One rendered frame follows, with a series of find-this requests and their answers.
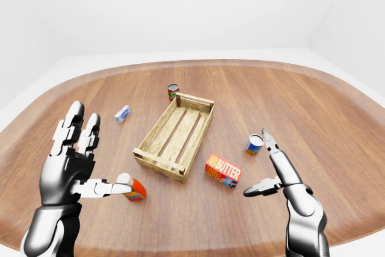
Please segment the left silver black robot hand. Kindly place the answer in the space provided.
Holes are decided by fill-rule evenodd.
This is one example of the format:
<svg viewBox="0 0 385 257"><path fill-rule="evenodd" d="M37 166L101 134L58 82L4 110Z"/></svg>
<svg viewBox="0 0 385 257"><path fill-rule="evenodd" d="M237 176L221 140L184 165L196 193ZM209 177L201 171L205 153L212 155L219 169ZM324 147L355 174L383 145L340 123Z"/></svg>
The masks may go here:
<svg viewBox="0 0 385 257"><path fill-rule="evenodd" d="M84 105L75 101L66 118L58 123L54 145L40 177L44 206L75 203L82 197L101 198L132 192L130 185L109 184L104 179L90 177L95 165L93 150L99 143L100 117L93 113L82 130L83 116Z"/></svg>

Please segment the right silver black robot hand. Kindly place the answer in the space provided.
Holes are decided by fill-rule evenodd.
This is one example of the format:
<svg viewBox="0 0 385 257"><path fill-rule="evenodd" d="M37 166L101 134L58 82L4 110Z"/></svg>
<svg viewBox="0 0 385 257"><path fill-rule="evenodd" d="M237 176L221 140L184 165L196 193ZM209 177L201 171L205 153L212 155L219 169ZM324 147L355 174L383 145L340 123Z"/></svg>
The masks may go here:
<svg viewBox="0 0 385 257"><path fill-rule="evenodd" d="M269 158L276 170L277 176L273 179L266 178L258 184L247 188L243 195L245 197L268 196L276 193L283 187L302 183L302 180L291 163L287 154L280 150L274 137L270 135L265 128L262 129L262 135L265 139L265 146L269 152Z"/></svg>

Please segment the red butter box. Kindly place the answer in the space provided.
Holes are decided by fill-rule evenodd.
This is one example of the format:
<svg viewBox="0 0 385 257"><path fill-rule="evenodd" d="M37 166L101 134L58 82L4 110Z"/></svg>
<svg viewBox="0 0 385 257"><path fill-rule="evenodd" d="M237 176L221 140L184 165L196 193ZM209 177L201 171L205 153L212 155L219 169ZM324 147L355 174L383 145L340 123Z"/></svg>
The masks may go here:
<svg viewBox="0 0 385 257"><path fill-rule="evenodd" d="M211 153L205 164L205 173L225 186L235 189L243 169L230 161Z"/></svg>

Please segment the wooden slat tray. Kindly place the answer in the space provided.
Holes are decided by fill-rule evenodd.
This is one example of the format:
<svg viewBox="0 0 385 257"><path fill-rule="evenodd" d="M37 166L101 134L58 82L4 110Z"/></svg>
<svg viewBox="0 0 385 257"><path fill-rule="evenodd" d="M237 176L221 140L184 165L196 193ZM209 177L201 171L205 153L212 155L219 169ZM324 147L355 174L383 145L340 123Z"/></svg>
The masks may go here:
<svg viewBox="0 0 385 257"><path fill-rule="evenodd" d="M138 148L137 163L185 182L214 112L214 101L183 93L164 111Z"/></svg>

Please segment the blue yellow tin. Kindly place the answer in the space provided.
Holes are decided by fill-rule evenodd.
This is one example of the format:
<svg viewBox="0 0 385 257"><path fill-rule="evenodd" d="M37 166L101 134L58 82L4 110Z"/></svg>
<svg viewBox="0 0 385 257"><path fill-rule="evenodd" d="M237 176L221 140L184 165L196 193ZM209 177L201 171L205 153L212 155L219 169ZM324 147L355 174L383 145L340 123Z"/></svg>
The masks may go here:
<svg viewBox="0 0 385 257"><path fill-rule="evenodd" d="M245 150L250 155L256 155L264 145L264 140L260 135L253 134L249 137L248 142L245 146Z"/></svg>

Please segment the orange bottle with white cap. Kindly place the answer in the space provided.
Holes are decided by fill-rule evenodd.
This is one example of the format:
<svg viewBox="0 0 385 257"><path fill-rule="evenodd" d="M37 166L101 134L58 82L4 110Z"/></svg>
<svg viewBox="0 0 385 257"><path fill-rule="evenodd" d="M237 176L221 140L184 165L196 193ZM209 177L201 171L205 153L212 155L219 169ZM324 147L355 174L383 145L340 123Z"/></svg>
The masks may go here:
<svg viewBox="0 0 385 257"><path fill-rule="evenodd" d="M146 197L146 189L136 179L134 179L129 173L122 173L117 177L117 183L128 184L132 187L130 193L123 193L123 195L131 202L141 201Z"/></svg>

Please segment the small blue white box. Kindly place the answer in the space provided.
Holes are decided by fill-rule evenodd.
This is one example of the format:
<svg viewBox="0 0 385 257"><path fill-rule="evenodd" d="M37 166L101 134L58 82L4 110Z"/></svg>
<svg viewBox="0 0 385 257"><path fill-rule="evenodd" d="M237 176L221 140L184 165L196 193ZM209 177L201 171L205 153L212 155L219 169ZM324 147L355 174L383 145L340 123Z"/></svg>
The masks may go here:
<svg viewBox="0 0 385 257"><path fill-rule="evenodd" d="M115 114L114 118L118 123L121 123L130 113L131 109L129 105L125 105L119 112Z"/></svg>

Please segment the red green tin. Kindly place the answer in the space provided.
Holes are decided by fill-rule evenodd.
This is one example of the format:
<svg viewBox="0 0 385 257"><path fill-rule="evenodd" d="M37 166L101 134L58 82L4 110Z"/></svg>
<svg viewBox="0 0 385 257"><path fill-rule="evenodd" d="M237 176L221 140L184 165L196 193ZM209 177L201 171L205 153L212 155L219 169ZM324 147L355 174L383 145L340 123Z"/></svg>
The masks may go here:
<svg viewBox="0 0 385 257"><path fill-rule="evenodd" d="M168 89L168 97L170 101L173 101L173 99L176 97L176 93L179 91L179 85L178 84L170 84L167 87Z"/></svg>

